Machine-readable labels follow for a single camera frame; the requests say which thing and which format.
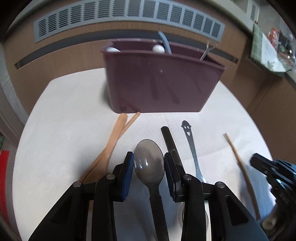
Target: white tablecloth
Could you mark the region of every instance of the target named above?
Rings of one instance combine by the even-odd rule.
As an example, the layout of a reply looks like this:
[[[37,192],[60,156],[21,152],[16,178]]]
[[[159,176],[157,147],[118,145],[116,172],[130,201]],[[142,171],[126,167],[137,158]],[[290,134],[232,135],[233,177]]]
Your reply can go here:
[[[104,69],[66,75],[51,81],[37,101],[22,133],[13,172],[13,205],[18,229],[27,241],[68,187],[104,149],[118,117],[108,103]],[[271,158],[256,125],[232,93],[219,82],[199,113],[142,113],[118,141],[108,170],[122,163],[142,139],[167,152],[160,128],[168,126],[184,169],[195,175],[193,157],[182,121],[192,126],[200,170],[207,182],[223,181],[254,216],[250,196],[228,133],[246,164],[262,217],[274,205],[265,176],[249,165],[253,153]],[[160,185],[170,240],[180,240],[179,204],[169,196],[166,179]],[[148,189],[133,174],[129,196],[115,203],[118,241],[154,240]]]

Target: red object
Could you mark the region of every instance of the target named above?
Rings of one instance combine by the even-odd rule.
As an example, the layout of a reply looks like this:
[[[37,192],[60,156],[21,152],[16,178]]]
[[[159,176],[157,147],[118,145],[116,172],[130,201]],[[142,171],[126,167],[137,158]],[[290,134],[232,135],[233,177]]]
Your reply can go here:
[[[114,112],[199,112],[208,100],[225,67],[209,56],[201,61],[203,50],[170,42],[170,55],[154,52],[157,44],[162,42],[117,39],[103,47]]]
[[[279,42],[279,37],[278,37],[277,30],[275,28],[273,28],[272,31],[269,33],[268,39],[271,42],[272,46],[275,49],[277,49],[277,45],[278,45],[278,42]]]
[[[4,217],[5,221],[10,225],[6,207],[6,197],[5,197],[5,177],[6,177],[6,167],[7,160],[9,156],[9,151],[3,150],[0,155],[0,212]]]

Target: chopstick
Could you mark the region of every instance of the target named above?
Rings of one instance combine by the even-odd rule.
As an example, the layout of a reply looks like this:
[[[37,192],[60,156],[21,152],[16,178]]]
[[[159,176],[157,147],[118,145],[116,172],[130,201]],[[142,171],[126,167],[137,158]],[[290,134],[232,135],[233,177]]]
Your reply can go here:
[[[261,217],[260,217],[260,212],[259,212],[259,207],[258,207],[258,203],[257,203],[257,200],[256,200],[255,192],[254,192],[254,189],[252,187],[252,184],[251,184],[250,178],[248,176],[247,170],[246,170],[246,168],[244,166],[243,160],[239,156],[234,144],[230,140],[227,133],[224,134],[224,137],[227,140],[227,142],[229,143],[229,145],[231,146],[232,151],[233,151],[233,153],[235,155],[235,158],[237,160],[237,164],[238,164],[239,168],[241,169],[241,171],[243,173],[244,180],[245,180],[246,185],[247,185],[247,190],[248,190],[248,193],[251,196],[251,201],[252,201],[252,204],[253,204],[253,207],[254,207],[254,210],[255,210],[256,220],[260,220]]]
[[[126,132],[126,130],[134,123],[134,121],[139,117],[140,112],[137,112],[122,128],[120,135],[118,139]],[[91,173],[91,171],[94,169],[94,167],[100,162],[101,158],[104,155],[106,148],[98,155],[98,157],[92,162],[92,164],[88,167],[88,169],[83,173],[83,175],[80,177],[79,181],[85,182],[85,179],[87,176]]]

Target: metal spoon handle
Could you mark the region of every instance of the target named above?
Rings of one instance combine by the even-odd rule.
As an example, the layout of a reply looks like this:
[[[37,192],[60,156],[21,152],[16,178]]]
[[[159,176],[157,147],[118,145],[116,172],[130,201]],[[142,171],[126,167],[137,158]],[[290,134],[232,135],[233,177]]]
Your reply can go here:
[[[168,227],[163,210],[163,202],[160,195],[150,196],[150,205],[158,241],[169,241]]]
[[[195,146],[194,146],[194,141],[193,141],[193,136],[192,136],[192,132],[191,132],[191,125],[187,122],[187,121],[183,121],[182,122],[182,128],[185,132],[187,141],[189,143],[189,147],[192,153],[192,157],[194,160],[194,164],[195,164],[195,169],[196,169],[196,178],[199,179],[201,182],[205,182],[204,177],[202,176],[202,173],[200,171],[200,167],[198,165],[198,160],[197,160],[197,155],[196,155],[196,151],[195,151]]]
[[[207,56],[207,54],[208,54],[208,52],[210,52],[211,50],[213,50],[214,48],[216,48],[215,46],[213,46],[213,47],[209,47],[209,40],[207,41],[207,47],[206,47],[206,50],[205,50],[205,52],[203,53],[203,55],[200,57],[200,60],[203,60],[206,56]]]

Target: wooden chopstick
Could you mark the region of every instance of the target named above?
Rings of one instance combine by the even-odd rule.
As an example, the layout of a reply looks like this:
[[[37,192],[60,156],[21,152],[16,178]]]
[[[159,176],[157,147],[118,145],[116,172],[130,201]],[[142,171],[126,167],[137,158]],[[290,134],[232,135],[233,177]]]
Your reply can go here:
[[[237,160],[237,164],[238,164],[239,168],[241,169],[241,171],[243,173],[244,180],[245,180],[246,185],[247,185],[247,190],[248,190],[248,193],[251,196],[251,201],[252,201],[252,204],[253,204],[253,207],[254,207],[254,210],[255,210],[256,220],[260,220],[261,217],[260,217],[260,212],[259,212],[259,207],[258,207],[258,203],[257,203],[257,200],[256,200],[255,192],[254,192],[254,189],[252,187],[252,184],[251,184],[250,178],[248,176],[247,170],[246,170],[246,168],[244,166],[243,160],[239,156],[234,144],[230,140],[227,133],[224,134],[224,137],[227,140],[227,142],[229,143],[229,145],[231,146],[231,149],[232,149],[232,151],[233,151],[233,153],[235,155],[235,158]]]
[[[89,175],[85,178],[84,183],[93,183],[98,181],[100,178],[105,176],[107,174],[107,168],[109,164],[110,157],[112,155],[112,152],[114,150],[115,144],[117,140],[119,139],[119,136],[117,139],[112,139],[108,142],[104,152],[103,156],[99,160],[99,162],[95,165],[95,167],[91,170]]]
[[[134,121],[139,117],[140,112],[137,112],[122,128],[121,133],[119,135],[119,138],[126,132],[126,130],[134,123]],[[94,167],[99,163],[101,160],[105,149],[98,155],[98,157],[92,162],[92,164],[88,167],[88,169],[83,173],[83,175],[80,177],[79,181],[84,182],[86,177],[91,173],[91,171],[94,169]]]
[[[111,132],[111,135],[109,137],[109,140],[108,140],[108,143],[107,143],[107,146],[106,148],[108,147],[108,151],[110,151],[112,149],[112,146],[115,146],[118,138],[119,138],[119,135],[121,134],[121,131],[124,127],[124,124],[126,123],[126,119],[128,118],[127,114],[125,113],[122,113],[118,116],[116,122],[115,122],[115,125],[113,127],[113,130]],[[96,158],[95,161],[99,161],[103,156],[104,156],[104,153],[105,153],[105,150],[106,148],[104,149],[104,151],[101,152],[101,154],[99,155],[100,158]]]

